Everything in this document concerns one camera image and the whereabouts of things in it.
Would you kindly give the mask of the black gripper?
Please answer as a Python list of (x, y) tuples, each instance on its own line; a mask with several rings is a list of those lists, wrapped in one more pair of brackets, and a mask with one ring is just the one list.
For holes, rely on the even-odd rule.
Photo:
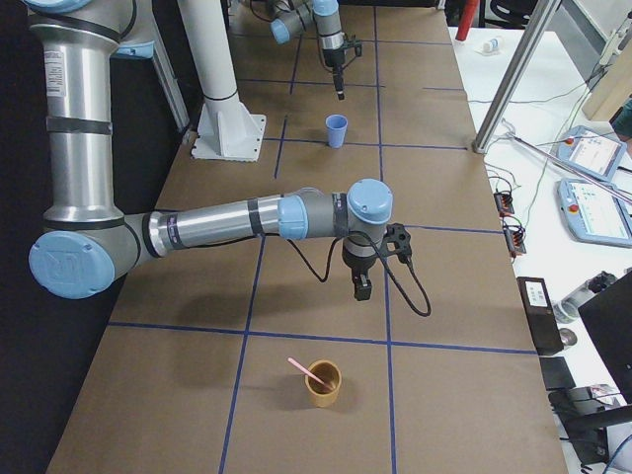
[(369, 270), (378, 259), (382, 240), (373, 240), (362, 235), (352, 235), (344, 239), (343, 260), (352, 271), (355, 300), (369, 300), (371, 281)]
[(325, 67), (333, 74), (337, 98), (339, 101), (343, 101), (345, 99), (345, 83), (342, 74), (344, 69), (344, 50), (342, 48), (324, 49), (323, 58)]

